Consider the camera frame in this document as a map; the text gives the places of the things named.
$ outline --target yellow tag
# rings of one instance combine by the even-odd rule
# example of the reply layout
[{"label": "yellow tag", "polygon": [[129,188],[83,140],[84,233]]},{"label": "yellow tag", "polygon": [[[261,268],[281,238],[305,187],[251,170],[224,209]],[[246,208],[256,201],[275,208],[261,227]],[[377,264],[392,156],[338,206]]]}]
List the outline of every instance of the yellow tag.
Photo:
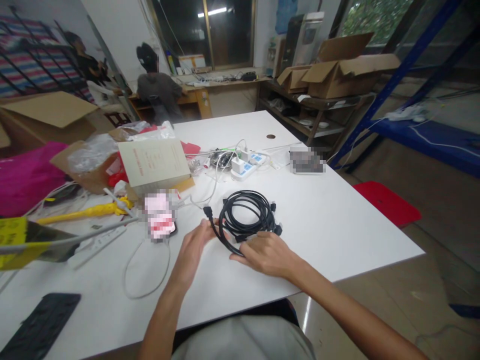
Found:
[{"label": "yellow tag", "polygon": [[[0,247],[25,244],[28,221],[26,217],[0,219]],[[26,243],[26,249],[20,253],[0,255],[0,270],[21,269],[35,260],[51,242]]]}]

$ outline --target pink fabric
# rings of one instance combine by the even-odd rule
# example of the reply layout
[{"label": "pink fabric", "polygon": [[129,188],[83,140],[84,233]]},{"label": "pink fabric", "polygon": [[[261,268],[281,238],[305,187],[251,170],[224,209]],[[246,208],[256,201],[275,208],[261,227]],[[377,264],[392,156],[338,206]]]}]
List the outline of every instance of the pink fabric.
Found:
[{"label": "pink fabric", "polygon": [[49,142],[33,151],[0,159],[0,216],[23,216],[65,183],[64,172],[49,161],[67,146]]}]

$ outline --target trees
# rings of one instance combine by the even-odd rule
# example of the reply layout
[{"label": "trees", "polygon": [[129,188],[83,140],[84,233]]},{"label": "trees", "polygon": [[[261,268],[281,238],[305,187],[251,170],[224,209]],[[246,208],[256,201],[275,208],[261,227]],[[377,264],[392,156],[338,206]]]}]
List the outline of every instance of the trees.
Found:
[{"label": "trees", "polygon": [[340,36],[375,32],[370,44],[386,44],[413,0],[355,0]]}]

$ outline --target window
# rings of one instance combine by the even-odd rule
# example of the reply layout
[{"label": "window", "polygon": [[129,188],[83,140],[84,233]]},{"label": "window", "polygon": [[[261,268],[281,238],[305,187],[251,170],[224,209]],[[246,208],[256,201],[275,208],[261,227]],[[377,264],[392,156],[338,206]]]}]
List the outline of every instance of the window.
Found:
[{"label": "window", "polygon": [[368,44],[373,53],[380,53],[413,0],[351,0],[338,36],[374,32]]},{"label": "window", "polygon": [[163,50],[175,67],[253,65],[255,0],[149,1]]},{"label": "window", "polygon": [[[414,46],[417,39],[425,31],[433,17],[443,6],[445,0],[425,0],[421,10],[416,14],[416,20],[396,47],[397,56],[403,60]],[[463,42],[467,35],[480,22],[480,1],[464,0],[455,13],[448,19],[442,29],[433,38],[422,53],[417,67],[432,67],[441,65],[450,54]],[[478,69],[480,44],[470,51],[456,64],[456,68]]]}]

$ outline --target coiled black cable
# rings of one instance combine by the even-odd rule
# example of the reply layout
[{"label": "coiled black cable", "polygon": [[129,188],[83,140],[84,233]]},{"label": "coiled black cable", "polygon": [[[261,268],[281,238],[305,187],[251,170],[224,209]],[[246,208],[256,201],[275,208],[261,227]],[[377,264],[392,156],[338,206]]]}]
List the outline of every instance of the coiled black cable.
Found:
[{"label": "coiled black cable", "polygon": [[[249,209],[254,213],[258,220],[254,223],[244,224],[235,219],[233,207],[242,207]],[[217,238],[232,253],[244,256],[236,247],[234,247],[225,237],[224,227],[235,237],[237,243],[245,241],[247,237],[255,235],[259,231],[272,231],[277,235],[282,233],[282,227],[275,224],[274,211],[276,204],[270,204],[265,196],[253,190],[241,190],[234,192],[232,195],[223,200],[223,208],[218,216],[218,231],[214,225],[212,208],[206,206],[203,212],[210,220],[211,227]]]}]

